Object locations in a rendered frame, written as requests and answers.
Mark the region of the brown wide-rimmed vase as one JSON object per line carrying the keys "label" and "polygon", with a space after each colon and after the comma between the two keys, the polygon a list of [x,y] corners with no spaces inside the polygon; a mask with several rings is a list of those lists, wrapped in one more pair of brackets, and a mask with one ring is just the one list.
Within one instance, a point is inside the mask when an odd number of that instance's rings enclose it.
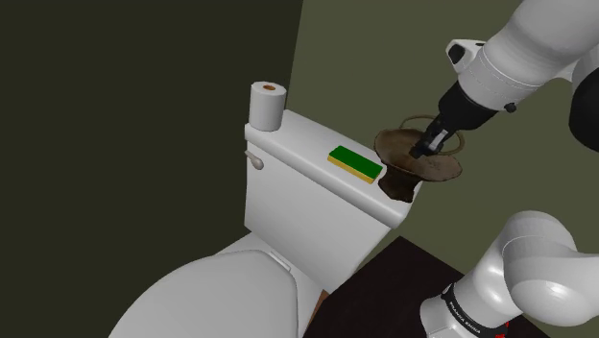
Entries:
{"label": "brown wide-rimmed vase", "polygon": [[452,155],[411,157],[409,151],[421,136],[419,130],[394,129],[381,131],[374,140],[374,150],[387,168],[378,185],[392,200],[411,203],[419,182],[449,181],[462,174]]}

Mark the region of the green and yellow sponge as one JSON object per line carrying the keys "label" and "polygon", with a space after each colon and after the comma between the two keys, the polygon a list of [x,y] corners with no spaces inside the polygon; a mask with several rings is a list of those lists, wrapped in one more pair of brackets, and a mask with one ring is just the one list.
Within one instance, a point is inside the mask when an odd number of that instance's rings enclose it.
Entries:
{"label": "green and yellow sponge", "polygon": [[383,170],[380,164],[344,146],[337,146],[333,149],[328,154],[327,160],[368,184],[372,184]]}

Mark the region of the white toilet paper roll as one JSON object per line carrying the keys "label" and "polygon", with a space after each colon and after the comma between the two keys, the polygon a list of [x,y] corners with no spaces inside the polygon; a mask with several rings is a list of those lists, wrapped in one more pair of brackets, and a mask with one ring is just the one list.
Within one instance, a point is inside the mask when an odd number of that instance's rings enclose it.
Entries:
{"label": "white toilet paper roll", "polygon": [[254,82],[251,86],[249,123],[262,132],[277,131],[282,123],[287,90],[280,84]]}

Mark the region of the dark robot stand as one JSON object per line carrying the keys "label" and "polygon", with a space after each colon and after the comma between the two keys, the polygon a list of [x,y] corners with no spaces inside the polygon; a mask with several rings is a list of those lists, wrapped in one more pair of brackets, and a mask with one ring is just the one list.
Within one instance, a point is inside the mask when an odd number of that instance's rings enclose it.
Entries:
{"label": "dark robot stand", "polygon": [[323,301],[303,338],[426,338],[421,303],[462,276],[399,236]]}

